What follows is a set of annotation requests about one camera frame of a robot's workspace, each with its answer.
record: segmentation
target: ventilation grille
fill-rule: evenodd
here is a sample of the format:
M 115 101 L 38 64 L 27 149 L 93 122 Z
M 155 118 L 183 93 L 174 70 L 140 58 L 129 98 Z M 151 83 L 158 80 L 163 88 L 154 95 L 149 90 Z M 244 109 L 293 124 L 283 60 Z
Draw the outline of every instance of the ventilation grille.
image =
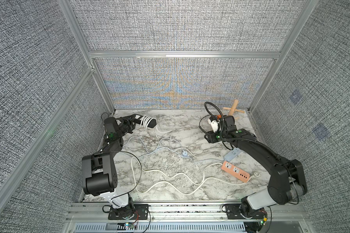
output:
M 148 226 L 148 222 L 139 223 L 136 231 L 143 232 Z M 150 223 L 146 232 L 242 232 L 245 231 L 243 222 L 227 223 Z M 117 223 L 77 223 L 75 233 L 87 232 L 133 232 L 125 230 Z

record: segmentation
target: gray fabric wall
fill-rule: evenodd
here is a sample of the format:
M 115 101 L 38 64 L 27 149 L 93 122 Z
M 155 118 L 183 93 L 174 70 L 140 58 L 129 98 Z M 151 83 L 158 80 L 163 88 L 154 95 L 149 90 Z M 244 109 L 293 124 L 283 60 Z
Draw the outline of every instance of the gray fabric wall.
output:
M 86 67 L 56 0 L 0 1 L 0 186 Z
M 96 64 L 116 108 L 247 108 L 272 59 L 99 58 Z
M 253 116 L 303 163 L 317 232 L 350 232 L 350 0 L 319 2 Z
M 70 0 L 91 50 L 279 51 L 305 0 Z
M 91 78 L 0 215 L 0 233 L 60 232 L 82 191 L 82 157 L 94 153 L 107 107 Z
M 70 0 L 90 50 L 280 51 L 306 0 Z M 116 108 L 246 108 L 270 59 L 97 59 Z

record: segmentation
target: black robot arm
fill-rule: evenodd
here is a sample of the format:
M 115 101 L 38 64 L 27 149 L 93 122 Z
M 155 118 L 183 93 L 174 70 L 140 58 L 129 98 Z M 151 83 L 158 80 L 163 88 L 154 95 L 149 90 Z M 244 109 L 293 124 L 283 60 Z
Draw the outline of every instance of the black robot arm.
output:
M 117 171 L 114 156 L 123 147 L 123 136 L 135 129 L 136 114 L 126 117 L 108 117 L 104 120 L 105 136 L 100 151 L 82 158 L 83 190 L 86 194 L 98 196 L 105 192 L 114 192 L 117 187 Z
M 212 115 L 207 109 L 207 104 L 214 106 L 220 115 Z M 240 209 L 244 217 L 252 217 L 257 209 L 265 206 L 276 203 L 283 205 L 297 200 L 299 196 L 307 193 L 303 166 L 298 160 L 289 161 L 258 142 L 254 134 L 245 129 L 237 130 L 233 116 L 222 115 L 214 104 L 206 102 L 205 108 L 211 114 L 210 121 L 218 123 L 217 130 L 205 132 L 205 139 L 209 143 L 228 142 L 231 146 L 240 148 L 259 162 L 271 175 L 267 189 L 241 200 Z

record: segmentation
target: white plug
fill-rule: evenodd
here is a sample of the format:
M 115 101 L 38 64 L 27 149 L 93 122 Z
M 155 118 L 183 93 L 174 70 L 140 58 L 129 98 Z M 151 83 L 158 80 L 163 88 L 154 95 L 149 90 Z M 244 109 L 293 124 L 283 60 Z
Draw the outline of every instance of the white plug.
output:
M 210 118 L 207 120 L 207 122 L 211 125 L 211 128 L 213 128 L 215 133 L 218 130 L 218 122 L 216 122 L 216 120 L 211 121 Z

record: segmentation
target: white power cable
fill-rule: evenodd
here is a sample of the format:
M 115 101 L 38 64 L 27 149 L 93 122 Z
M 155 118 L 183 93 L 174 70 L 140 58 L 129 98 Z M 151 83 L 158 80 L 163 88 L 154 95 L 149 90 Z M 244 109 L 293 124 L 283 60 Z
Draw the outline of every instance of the white power cable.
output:
M 148 125 L 149 125 L 149 123 L 150 123 L 150 121 L 151 121 L 152 119 L 156 119 L 156 118 L 154 118 L 154 117 L 148 117 L 148 116 L 143 116 L 143 118 L 141 119 L 139 128 L 140 128 L 141 126 L 143 126 L 145 129 L 147 129 L 147 128 L 148 128 Z M 158 130 L 157 126 L 156 126 L 156 130 L 157 130 L 158 132 L 160 132 L 160 133 L 168 133 L 168 132 L 171 132 L 171 131 L 172 131 L 172 130 L 170 130 L 170 131 L 166 131 L 166 132 L 161 132 L 161 131 Z M 144 143 L 144 141 L 142 140 L 142 138 L 139 137 L 139 136 L 132 136 L 132 137 L 130 137 L 130 138 L 128 139 L 127 143 L 126 143 L 124 146 L 126 146 L 126 145 L 131 141 L 131 139 L 132 139 L 133 137 L 137 137 L 137 138 L 140 139 L 141 143 L 142 143 L 142 144 L 144 145 L 144 147 L 145 147 L 145 151 L 147 152 L 146 154 L 143 154 L 143 155 L 139 156 L 138 158 L 141 158 L 141 157 L 146 156 L 146 155 L 150 155 L 150 154 L 156 152 L 157 150 L 166 148 L 166 149 L 168 149 L 168 150 L 170 150 L 170 151 L 172 151 L 172 152 L 175 152 L 176 154 L 178 154 L 178 155 L 179 155 L 180 157 L 182 157 L 182 158 L 188 158 L 188 159 L 190 159 L 193 163 L 200 162 L 200 161 L 217 160 L 217 159 L 211 158 L 211 159 L 199 160 L 199 161 L 195 161 L 195 162 L 194 162 L 193 159 L 192 159 L 191 157 L 182 156 L 181 154 L 179 154 L 179 153 L 176 152 L 175 150 L 177 150 L 177 149 L 187 150 L 189 153 L 191 153 L 192 156 L 194 156 L 194 157 L 196 157 L 196 158 L 201 157 L 201 156 L 204 156 L 204 155 L 206 155 L 206 154 L 201 155 L 201 156 L 196 156 L 196 155 L 194 155 L 190 150 L 188 150 L 188 148 L 182 147 L 182 145 L 181 145 L 181 143 L 180 143 L 179 141 L 177 141 L 177 140 L 171 138 L 171 137 L 172 137 L 171 135 L 170 135 L 170 137 L 163 137 L 163 138 L 161 138 L 161 139 L 159 140 L 159 143 L 158 143 L 158 145 L 157 145 L 157 148 L 156 148 L 154 151 L 152 151 L 152 152 L 149 152 L 149 151 L 148 151 L 147 146 L 145 145 L 145 143 Z M 159 147 L 159 146 L 161 145 L 161 141 L 164 140 L 164 139 L 168 139 L 168 140 L 169 140 L 169 146 L 168 146 L 168 147 Z M 171 140 L 177 142 L 177 143 L 180 145 L 180 147 L 172 149 L 172 148 L 171 148 L 171 145 L 170 145 Z M 133 158 L 134 158 L 134 157 L 131 157 L 131 170 L 132 170 L 133 177 L 134 177 L 134 184 L 136 185 L 135 172 L 134 172 L 134 167 L 133 167 L 133 165 L 132 165 L 132 160 L 133 160 Z M 191 193 L 183 193 L 183 192 L 181 192 L 179 189 L 177 189 L 173 184 L 171 184 L 171 183 L 168 182 L 168 181 L 159 181 L 159 182 L 153 184 L 153 185 L 152 185 L 148 190 L 146 190 L 145 192 L 140 192 L 140 191 L 138 190 L 137 187 L 136 187 L 135 189 L 136 189 L 136 191 L 137 191 L 138 193 L 140 193 L 140 194 L 145 194 L 145 193 L 149 192 L 149 191 L 150 191 L 153 187 L 155 187 L 156 185 L 161 184 L 161 183 L 166 183 L 166 184 L 171 185 L 177 192 L 179 192 L 179 193 L 181 193 L 181 194 L 183 194 L 183 195 L 185 195 L 185 196 L 188 196 L 188 195 L 192 195 L 193 193 L 195 193 L 198 189 L 201 188 L 201 186 L 202 186 L 207 180 L 210 180 L 210 179 L 219 180 L 219 181 L 221 181 L 221 182 L 224 182 L 224 183 L 226 183 L 226 184 L 231 184 L 231 185 L 242 185 L 242 184 L 245 184 L 245 183 L 238 183 L 238 184 L 235 184 L 235 183 L 231 183 L 231 182 L 228 182 L 228 181 L 225 181 L 225 180 L 221 180 L 221 179 L 216 178 L 216 177 L 207 177 L 207 178 L 205 179 L 205 170 L 206 170 L 206 168 L 208 168 L 208 167 L 210 167 L 210 166 L 213 166 L 213 165 L 216 165 L 216 164 L 222 164 L 221 162 L 223 162 L 223 161 L 221 161 L 221 160 L 217 160 L 217 161 L 219 161 L 219 162 L 210 164 L 210 165 L 208 165 L 208 166 L 205 167 L 205 169 L 203 170 L 203 178 L 202 178 L 201 183 L 196 183 L 196 182 L 194 182 L 189 176 L 187 176 L 185 173 L 182 173 L 182 172 L 177 173 L 177 174 L 175 174 L 175 175 L 173 175 L 173 176 L 168 176 L 168 175 L 166 175 L 163 171 L 158 170 L 158 169 L 144 170 L 143 168 L 141 168 L 144 172 L 154 172 L 154 171 L 161 172 L 163 175 L 165 175 L 165 176 L 166 176 L 167 178 L 169 178 L 169 179 L 174 178 L 174 177 L 176 177 L 176 176 L 178 176 L 178 175 L 184 175 L 184 176 L 186 176 L 186 178 L 187 178 L 188 180 L 190 180 L 190 182 L 192 182 L 192 183 L 195 184 L 195 185 L 199 185 L 199 186 L 198 186 L 195 190 L 193 190 Z
M 141 126 L 143 126 L 144 129 L 148 129 L 148 125 L 149 125 L 149 123 L 151 122 L 151 120 L 156 120 L 156 121 L 157 121 L 156 130 L 157 130 L 158 132 L 160 132 L 160 133 L 169 133 L 169 132 L 172 132 L 172 130 L 169 130 L 169 131 L 166 131 L 166 132 L 161 132 L 161 131 L 159 131 L 159 129 L 157 128 L 157 127 L 158 127 L 158 120 L 157 120 L 157 118 L 155 118 L 155 117 L 143 116 L 140 120 L 141 120 L 141 122 L 140 122 L 140 124 L 139 124 L 139 128 L 140 128 Z
M 134 172 L 134 167 L 132 166 L 132 160 L 133 160 L 133 157 L 131 158 L 131 169 L 132 169 L 132 173 L 133 173 L 133 175 L 134 175 L 134 184 L 136 185 L 135 172 Z M 145 194 L 145 193 L 149 192 L 154 186 L 156 186 L 156 185 L 158 185 L 158 184 L 161 184 L 161 183 L 166 183 L 166 184 L 171 185 L 171 186 L 172 186 L 176 191 L 178 191 L 179 193 L 181 193 L 181 194 L 183 194 L 183 195 L 185 195 L 185 196 L 188 196 L 188 195 L 192 195 L 193 193 L 195 193 L 199 188 L 201 188 L 201 186 L 202 186 L 207 180 L 210 180 L 210 179 L 219 180 L 219 181 L 221 181 L 221 182 L 224 182 L 224 183 L 226 183 L 226 184 L 231 184 L 231 185 L 242 185 L 242 184 L 245 184 L 244 182 L 243 182 L 243 183 L 239 183 L 239 184 L 234 184 L 234 183 L 231 183 L 231 182 L 228 182 L 228 181 L 225 181 L 225 180 L 221 180 L 221 179 L 216 178 L 216 177 L 208 177 L 208 178 L 205 179 L 205 170 L 206 170 L 206 168 L 208 168 L 208 167 L 210 167 L 210 166 L 212 166 L 212 165 L 215 165 L 215 164 L 222 164 L 222 163 L 213 163 L 213 164 L 210 164 L 210 165 L 206 166 L 205 169 L 203 170 L 203 179 L 202 179 L 202 182 L 201 182 L 201 183 L 199 184 L 199 186 L 198 186 L 195 190 L 193 190 L 191 193 L 183 193 L 182 191 L 180 191 L 179 189 L 177 189 L 173 184 L 171 184 L 171 183 L 168 182 L 168 181 L 159 181 L 159 182 L 153 184 L 153 185 L 152 185 L 148 190 L 146 190 L 145 192 L 140 192 L 140 191 L 137 189 L 137 187 L 136 187 L 135 189 L 136 189 L 136 191 L 137 191 L 138 193 L 140 193 L 140 194 Z M 187 177 L 193 184 L 196 184 L 196 183 L 194 183 L 187 175 L 186 175 L 186 177 Z
M 216 159 L 216 158 L 208 158 L 208 159 L 205 159 L 205 160 L 193 161 L 193 159 L 192 159 L 191 157 L 182 156 L 181 154 L 179 154 L 179 153 L 178 153 L 177 151 L 175 151 L 175 150 L 177 150 L 177 149 L 184 149 L 184 150 L 187 150 L 187 151 L 189 151 L 189 153 L 191 153 L 192 156 L 194 156 L 194 157 L 196 157 L 196 158 L 201 157 L 201 156 L 205 156 L 205 155 L 210 154 L 210 153 L 212 153 L 212 152 L 207 153 L 207 154 L 204 154 L 204 155 L 200 155 L 200 156 L 195 156 L 190 150 L 188 150 L 188 149 L 185 148 L 185 147 L 178 147 L 178 148 L 175 148 L 175 149 L 170 149 L 169 147 L 159 147 L 161 141 L 162 141 L 163 139 L 170 139 L 169 137 L 163 137 L 163 138 L 161 138 L 160 141 L 159 141 L 159 143 L 158 143 L 158 145 L 157 145 L 157 148 L 156 148 L 154 151 L 152 151 L 152 152 L 149 152 L 149 151 L 148 151 L 148 148 L 147 148 L 147 146 L 145 145 L 145 142 L 144 142 L 143 139 L 142 139 L 141 137 L 139 137 L 139 136 L 131 136 L 131 137 L 128 139 L 127 143 L 126 143 L 125 145 L 123 145 L 123 147 L 125 147 L 125 146 L 131 141 L 131 139 L 134 138 L 134 137 L 137 137 L 138 139 L 140 139 L 141 143 L 142 143 L 142 144 L 144 145 L 144 147 L 145 147 L 145 151 L 147 152 L 146 154 L 143 154 L 143 155 L 139 156 L 138 158 L 141 158 L 141 157 L 143 157 L 143 156 L 147 156 L 147 155 L 153 154 L 154 152 L 156 152 L 156 151 L 158 151 L 158 150 L 160 150 L 160 149 L 166 148 L 166 149 L 168 149 L 169 151 L 175 152 L 178 156 L 180 156 L 180 157 L 182 157 L 182 158 L 190 159 L 193 163 L 205 162 L 205 161 L 211 161 L 211 160 L 213 160 L 213 161 L 218 161 L 218 162 L 223 162 L 223 160 L 219 160 L 219 159 Z

